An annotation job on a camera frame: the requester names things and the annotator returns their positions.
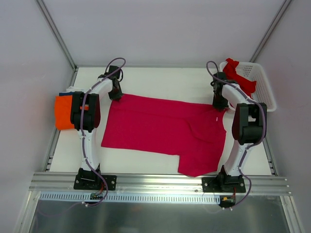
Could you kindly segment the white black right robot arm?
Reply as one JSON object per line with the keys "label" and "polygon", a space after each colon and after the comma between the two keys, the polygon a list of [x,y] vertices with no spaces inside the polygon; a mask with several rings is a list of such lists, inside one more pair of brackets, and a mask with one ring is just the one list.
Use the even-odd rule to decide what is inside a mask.
{"label": "white black right robot arm", "polygon": [[228,192],[234,186],[240,185],[243,180],[242,170],[250,152],[266,136],[267,106],[246,95],[236,81],[226,78],[224,72],[218,71],[212,77],[212,106],[218,111],[227,109],[230,103],[235,107],[231,128],[234,145],[229,158],[215,178],[218,188]]}

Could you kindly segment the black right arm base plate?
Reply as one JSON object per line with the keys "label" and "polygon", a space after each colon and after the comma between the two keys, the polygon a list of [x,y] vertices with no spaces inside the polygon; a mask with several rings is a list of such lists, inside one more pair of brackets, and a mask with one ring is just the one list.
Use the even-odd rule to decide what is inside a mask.
{"label": "black right arm base plate", "polygon": [[203,177],[202,189],[205,193],[245,193],[246,188],[242,176]]}

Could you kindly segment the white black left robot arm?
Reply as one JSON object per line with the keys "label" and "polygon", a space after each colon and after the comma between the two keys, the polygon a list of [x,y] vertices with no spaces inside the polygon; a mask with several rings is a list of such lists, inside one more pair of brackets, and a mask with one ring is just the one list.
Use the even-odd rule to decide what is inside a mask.
{"label": "white black left robot arm", "polygon": [[88,90],[75,91],[72,95],[70,122],[78,132],[82,148],[76,182],[84,181],[90,189],[97,189],[102,183],[96,152],[96,131],[101,121],[100,100],[106,95],[111,100],[120,100],[123,96],[122,80],[122,68],[110,65]]}

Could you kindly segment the magenta t shirt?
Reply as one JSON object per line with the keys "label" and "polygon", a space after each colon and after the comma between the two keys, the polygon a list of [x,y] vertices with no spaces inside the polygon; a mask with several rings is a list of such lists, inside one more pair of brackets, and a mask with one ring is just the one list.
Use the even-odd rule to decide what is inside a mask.
{"label": "magenta t shirt", "polygon": [[101,146],[178,155],[177,171],[197,177],[218,169],[223,117],[210,104],[125,94],[111,103]]}

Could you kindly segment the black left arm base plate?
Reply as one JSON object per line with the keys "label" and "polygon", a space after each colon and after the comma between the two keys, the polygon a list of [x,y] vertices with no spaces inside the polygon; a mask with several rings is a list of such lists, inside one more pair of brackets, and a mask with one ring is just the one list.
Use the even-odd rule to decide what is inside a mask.
{"label": "black left arm base plate", "polygon": [[94,173],[89,174],[77,174],[73,189],[75,190],[97,190],[99,191],[102,187],[103,190],[108,189],[109,191],[114,191],[117,184],[117,176],[115,175],[103,175],[106,184]]}

